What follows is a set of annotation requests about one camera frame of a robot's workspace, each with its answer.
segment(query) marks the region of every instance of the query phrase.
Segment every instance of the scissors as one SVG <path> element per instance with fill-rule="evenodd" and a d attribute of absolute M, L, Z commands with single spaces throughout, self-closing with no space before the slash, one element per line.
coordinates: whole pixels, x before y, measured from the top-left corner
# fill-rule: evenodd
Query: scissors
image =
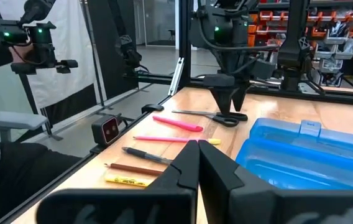
<path fill-rule="evenodd" d="M 173 110 L 172 113 L 183 113 L 183 114 L 206 116 L 207 118 L 228 128 L 236 127 L 240 121 L 248 120 L 247 115 L 239 114 L 239 113 L 230 113 L 229 115 L 224 115 L 221 113 L 210 113 L 210 112 L 204 112 L 204 111 L 184 111 L 184 110 Z"/>

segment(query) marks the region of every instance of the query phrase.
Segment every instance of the scissor blade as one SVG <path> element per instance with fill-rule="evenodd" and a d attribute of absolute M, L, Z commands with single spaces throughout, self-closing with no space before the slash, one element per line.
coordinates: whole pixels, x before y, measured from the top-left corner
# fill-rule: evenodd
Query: scissor blade
<path fill-rule="evenodd" d="M 172 113 L 183 113 L 183 114 L 195 114 L 195 115 L 214 115 L 214 113 L 204 111 L 184 111 L 184 110 L 173 110 Z"/>

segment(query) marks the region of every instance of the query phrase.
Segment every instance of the blue plastic container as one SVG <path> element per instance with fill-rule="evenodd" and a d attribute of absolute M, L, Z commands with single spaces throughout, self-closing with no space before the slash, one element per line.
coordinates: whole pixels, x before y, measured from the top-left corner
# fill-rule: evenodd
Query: blue plastic container
<path fill-rule="evenodd" d="M 353 189 L 353 134 L 259 118 L 236 162 L 281 189 Z"/>

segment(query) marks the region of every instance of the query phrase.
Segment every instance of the black pen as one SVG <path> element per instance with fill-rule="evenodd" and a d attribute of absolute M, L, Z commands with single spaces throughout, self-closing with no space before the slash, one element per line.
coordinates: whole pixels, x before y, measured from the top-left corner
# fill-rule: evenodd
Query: black pen
<path fill-rule="evenodd" d="M 124 150 L 124 152 L 139 158 L 148 159 L 148 160 L 158 162 L 161 164 L 166 164 L 166 165 L 169 165 L 172 162 L 171 159 L 162 158 L 160 156 L 152 155 L 138 149 L 133 149 L 131 147 L 121 147 L 121 148 L 122 150 Z"/>

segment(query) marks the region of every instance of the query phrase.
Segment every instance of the brown pencil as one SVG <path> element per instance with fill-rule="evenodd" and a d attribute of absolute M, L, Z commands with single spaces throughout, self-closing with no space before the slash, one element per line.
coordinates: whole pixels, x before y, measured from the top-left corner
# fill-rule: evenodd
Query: brown pencil
<path fill-rule="evenodd" d="M 109 167 L 113 169 L 120 169 L 120 170 L 126 170 L 126 171 L 136 172 L 140 174 L 155 175 L 155 176 L 158 176 L 163 173 L 163 171 L 160 171 L 160 170 L 152 170 L 152 169 L 133 167 L 133 166 L 115 164 L 115 163 L 110 164 Z"/>

